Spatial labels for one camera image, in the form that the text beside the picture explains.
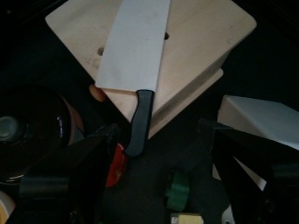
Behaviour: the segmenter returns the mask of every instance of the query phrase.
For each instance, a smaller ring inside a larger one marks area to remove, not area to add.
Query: chef's knife
[[[141,154],[148,138],[155,87],[171,0],[122,0],[97,71],[98,88],[135,91],[137,105],[125,154]]]

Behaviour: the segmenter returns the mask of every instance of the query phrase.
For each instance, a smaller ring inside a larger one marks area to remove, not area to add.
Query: wooden cutting board
[[[93,80],[120,3],[69,0],[45,18]],[[220,78],[229,51],[255,27],[255,19],[229,0],[172,0],[149,137]],[[136,94],[105,93],[131,121]]]

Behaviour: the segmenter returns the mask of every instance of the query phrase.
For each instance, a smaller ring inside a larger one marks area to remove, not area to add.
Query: black knife handle
[[[136,95],[137,104],[131,121],[131,140],[124,150],[129,157],[139,156],[144,151],[155,101],[155,92],[151,90],[137,90]]]

